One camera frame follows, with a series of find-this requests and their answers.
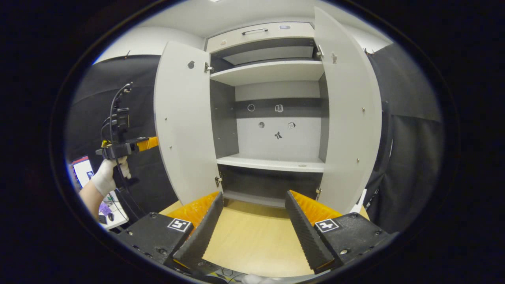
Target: ceiling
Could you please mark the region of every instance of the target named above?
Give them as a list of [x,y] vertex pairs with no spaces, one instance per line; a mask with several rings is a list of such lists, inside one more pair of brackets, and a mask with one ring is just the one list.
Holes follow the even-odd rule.
[[169,27],[205,38],[246,23],[265,22],[266,19],[312,20],[314,6],[322,8],[341,24],[361,29],[391,43],[390,39],[363,20],[320,0],[186,0],[138,26]]

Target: white shelf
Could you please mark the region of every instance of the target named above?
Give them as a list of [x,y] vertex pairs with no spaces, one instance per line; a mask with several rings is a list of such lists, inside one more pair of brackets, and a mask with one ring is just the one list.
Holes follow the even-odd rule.
[[223,192],[223,197],[232,200],[238,200],[243,202],[250,202],[270,207],[285,208],[285,200],[280,198],[269,198],[262,196],[255,196],[251,194],[239,193],[230,190]]
[[264,169],[288,172],[324,172],[324,163],[319,158],[301,161],[276,161],[251,158],[243,154],[235,154],[217,159],[220,165],[243,168]]
[[230,86],[278,81],[317,81],[324,73],[321,61],[292,60],[251,64],[211,74],[211,80]]

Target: cabinet door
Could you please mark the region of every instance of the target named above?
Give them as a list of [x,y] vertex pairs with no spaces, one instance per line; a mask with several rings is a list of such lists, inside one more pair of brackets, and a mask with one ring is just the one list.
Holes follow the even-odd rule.
[[340,23],[315,8],[316,45],[328,84],[329,133],[318,201],[348,213],[372,172],[382,123],[379,86],[363,49]]
[[210,55],[170,41],[156,73],[156,134],[163,164],[180,202],[185,205],[217,190],[219,176],[212,135]]

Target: drawer handle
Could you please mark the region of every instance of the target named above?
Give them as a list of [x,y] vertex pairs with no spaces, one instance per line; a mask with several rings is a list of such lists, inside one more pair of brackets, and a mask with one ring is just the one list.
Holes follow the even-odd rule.
[[248,31],[243,32],[242,35],[245,35],[245,33],[247,33],[247,32],[252,32],[252,31],[257,31],[257,30],[268,31],[268,29],[265,29],[265,28],[263,28],[263,29],[255,29],[255,30],[248,30]]

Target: black curtain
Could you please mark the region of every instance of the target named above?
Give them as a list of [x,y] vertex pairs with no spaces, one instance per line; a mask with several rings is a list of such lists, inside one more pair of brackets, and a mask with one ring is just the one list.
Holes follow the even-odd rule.
[[444,147],[442,114],[420,66],[400,46],[391,44],[368,58],[383,106],[388,106],[382,127],[390,131],[382,133],[386,146],[378,157],[383,159],[367,184],[364,205],[370,202],[370,219],[385,231],[404,231],[437,183]]
[[[121,107],[130,109],[130,129],[125,138],[156,136],[153,99],[159,60],[160,56],[154,55],[121,57],[89,68],[75,90],[67,118],[65,141],[70,162],[88,155],[93,171],[98,170],[102,157],[95,150],[100,148],[100,128],[109,116],[113,96],[128,82],[133,82],[132,92],[121,100]],[[132,176],[140,179],[130,187],[131,197],[144,212],[159,212],[177,201],[159,148],[130,155],[128,165]]]

